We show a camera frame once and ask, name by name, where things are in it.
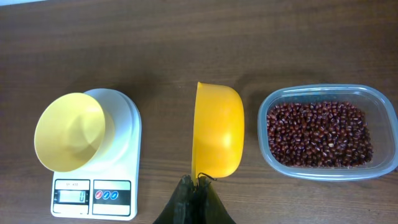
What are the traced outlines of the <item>yellow plastic measuring scoop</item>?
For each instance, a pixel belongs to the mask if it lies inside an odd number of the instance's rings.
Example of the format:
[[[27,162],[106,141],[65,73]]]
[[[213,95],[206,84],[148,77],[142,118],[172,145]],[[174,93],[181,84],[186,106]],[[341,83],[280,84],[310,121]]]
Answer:
[[[244,147],[244,107],[231,87],[197,83],[193,120],[192,176],[223,178],[240,165]]]

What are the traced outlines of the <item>pale yellow plastic bowl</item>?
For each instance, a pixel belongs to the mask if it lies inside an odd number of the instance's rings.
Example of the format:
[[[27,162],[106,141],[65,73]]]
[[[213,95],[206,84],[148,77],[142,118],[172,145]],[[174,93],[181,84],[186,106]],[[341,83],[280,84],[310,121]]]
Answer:
[[[116,125],[98,100],[84,93],[57,98],[42,113],[34,133],[38,160],[54,172],[94,163],[111,147]]]

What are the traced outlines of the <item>red adzuki beans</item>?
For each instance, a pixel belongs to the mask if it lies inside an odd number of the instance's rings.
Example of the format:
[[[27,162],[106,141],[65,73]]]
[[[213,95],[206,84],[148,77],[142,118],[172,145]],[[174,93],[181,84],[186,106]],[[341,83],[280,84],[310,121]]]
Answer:
[[[267,113],[271,154],[289,167],[357,167],[371,162],[364,112],[349,102],[282,103]]]

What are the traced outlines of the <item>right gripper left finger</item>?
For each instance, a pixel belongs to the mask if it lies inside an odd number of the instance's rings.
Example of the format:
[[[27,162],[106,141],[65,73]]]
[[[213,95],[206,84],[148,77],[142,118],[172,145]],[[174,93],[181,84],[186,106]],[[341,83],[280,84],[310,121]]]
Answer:
[[[196,192],[192,178],[189,175],[182,176],[154,224],[198,223]]]

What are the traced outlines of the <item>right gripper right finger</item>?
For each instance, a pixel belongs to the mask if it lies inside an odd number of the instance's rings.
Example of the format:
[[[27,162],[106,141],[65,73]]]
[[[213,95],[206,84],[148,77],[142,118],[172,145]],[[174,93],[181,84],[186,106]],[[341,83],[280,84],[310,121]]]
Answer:
[[[236,224],[225,209],[216,190],[212,186],[214,179],[205,175],[198,178],[195,196],[195,216],[202,224]]]

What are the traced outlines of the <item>white digital kitchen scale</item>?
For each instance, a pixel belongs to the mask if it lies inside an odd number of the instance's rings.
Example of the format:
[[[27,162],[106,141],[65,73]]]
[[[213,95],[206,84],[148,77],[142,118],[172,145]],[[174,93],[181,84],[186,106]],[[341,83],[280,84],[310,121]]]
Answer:
[[[93,163],[56,172],[50,211],[55,217],[132,220],[137,214],[142,122],[134,102],[117,90],[88,90],[115,127],[110,148]]]

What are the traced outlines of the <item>clear plastic food container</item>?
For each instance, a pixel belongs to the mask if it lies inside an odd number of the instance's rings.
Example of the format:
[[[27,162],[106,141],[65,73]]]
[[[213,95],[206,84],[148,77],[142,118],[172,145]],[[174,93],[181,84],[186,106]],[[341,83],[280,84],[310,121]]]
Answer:
[[[348,101],[365,113],[370,143],[375,152],[370,162],[357,167],[289,167],[272,155],[266,127],[266,115],[282,103]],[[277,172],[298,179],[346,182],[366,180],[388,174],[397,168],[397,115],[381,92],[365,85],[317,84],[283,88],[271,93],[261,104],[257,116],[259,146],[266,162]]]

